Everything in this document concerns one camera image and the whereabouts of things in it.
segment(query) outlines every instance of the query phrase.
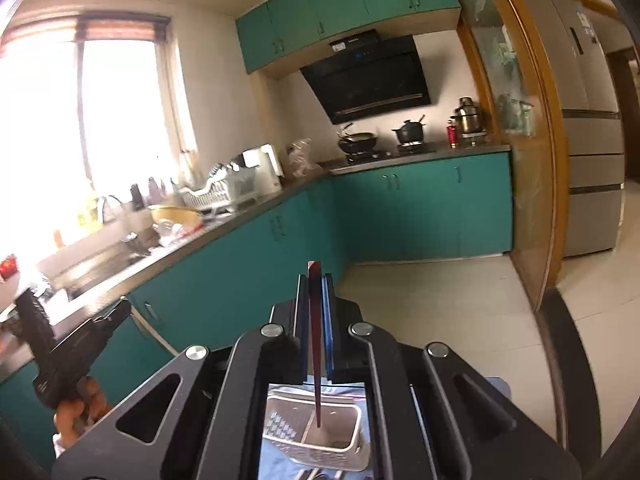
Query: refrigerator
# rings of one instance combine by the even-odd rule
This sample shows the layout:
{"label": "refrigerator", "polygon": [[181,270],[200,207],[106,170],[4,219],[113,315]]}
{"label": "refrigerator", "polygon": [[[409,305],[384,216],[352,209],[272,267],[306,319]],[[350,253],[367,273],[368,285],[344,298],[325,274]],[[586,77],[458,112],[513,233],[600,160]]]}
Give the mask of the refrigerator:
{"label": "refrigerator", "polygon": [[554,74],[569,147],[569,219],[564,256],[616,245],[625,155],[607,59],[582,4],[524,0]]}

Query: kitchen counter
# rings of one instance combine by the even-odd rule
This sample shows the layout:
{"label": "kitchen counter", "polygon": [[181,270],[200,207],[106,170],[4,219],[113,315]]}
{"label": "kitchen counter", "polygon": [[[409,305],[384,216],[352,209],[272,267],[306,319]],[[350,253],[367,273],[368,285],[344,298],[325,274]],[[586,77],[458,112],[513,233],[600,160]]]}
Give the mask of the kitchen counter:
{"label": "kitchen counter", "polygon": [[[68,335],[118,298],[148,282],[188,254],[225,236],[326,176],[327,173],[324,171],[318,171],[311,176],[287,183],[282,191],[258,198],[256,202],[242,208],[239,212],[221,221],[205,225],[197,233],[181,239],[177,244],[153,250],[151,256],[111,276],[72,301],[69,301],[64,293],[56,294],[45,306],[56,338],[60,339]],[[1,333],[0,345],[1,383],[29,363],[33,355],[27,344],[9,333]]]}
{"label": "kitchen counter", "polygon": [[491,142],[483,142],[476,146],[464,146],[462,148],[451,148],[447,142],[430,142],[429,145],[433,149],[432,152],[417,153],[416,155],[399,155],[396,153],[387,158],[361,162],[359,164],[348,164],[346,158],[341,157],[328,162],[321,162],[320,165],[330,174],[341,175],[355,173],[356,171],[375,170],[377,168],[413,164],[414,162],[425,162],[427,160],[441,160],[443,158],[457,158],[460,156],[484,155],[485,153],[511,151],[511,147],[508,144],[493,144]]}

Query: silver screw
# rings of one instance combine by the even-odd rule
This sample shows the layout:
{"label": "silver screw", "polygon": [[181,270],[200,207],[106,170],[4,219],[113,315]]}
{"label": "silver screw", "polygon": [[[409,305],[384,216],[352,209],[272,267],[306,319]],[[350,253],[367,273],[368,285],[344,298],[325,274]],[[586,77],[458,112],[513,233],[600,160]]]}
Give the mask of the silver screw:
{"label": "silver screw", "polygon": [[202,345],[193,345],[187,348],[185,354],[187,355],[187,358],[191,359],[192,361],[199,361],[200,359],[204,358],[205,355],[207,355],[207,349]]}
{"label": "silver screw", "polygon": [[371,335],[371,332],[373,332],[373,325],[364,321],[354,323],[351,325],[351,332],[359,336]]}
{"label": "silver screw", "polygon": [[260,329],[260,333],[265,337],[278,337],[283,332],[283,327],[275,323],[266,324]]}
{"label": "silver screw", "polygon": [[444,343],[431,343],[427,352],[434,357],[446,357],[449,355],[449,347]]}

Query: human hand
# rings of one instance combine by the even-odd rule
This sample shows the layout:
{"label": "human hand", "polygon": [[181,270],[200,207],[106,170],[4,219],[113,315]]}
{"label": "human hand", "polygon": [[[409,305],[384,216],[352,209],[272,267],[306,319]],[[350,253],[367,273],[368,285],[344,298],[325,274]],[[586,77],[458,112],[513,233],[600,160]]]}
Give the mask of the human hand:
{"label": "human hand", "polygon": [[82,399],[63,400],[53,416],[53,423],[60,434],[59,444],[64,449],[72,446],[82,435],[76,430],[74,421],[76,418],[80,418],[84,410],[89,413],[88,420],[92,424],[103,418],[113,408],[107,402],[98,381],[92,377],[87,377],[85,387],[89,399],[88,403],[85,403]]}

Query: black range hood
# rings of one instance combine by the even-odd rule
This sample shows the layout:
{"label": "black range hood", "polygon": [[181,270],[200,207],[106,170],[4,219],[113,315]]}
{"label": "black range hood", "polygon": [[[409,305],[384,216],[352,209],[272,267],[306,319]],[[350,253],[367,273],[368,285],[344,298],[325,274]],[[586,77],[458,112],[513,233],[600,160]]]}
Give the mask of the black range hood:
{"label": "black range hood", "polygon": [[300,72],[333,124],[431,104],[412,36],[344,50]]}

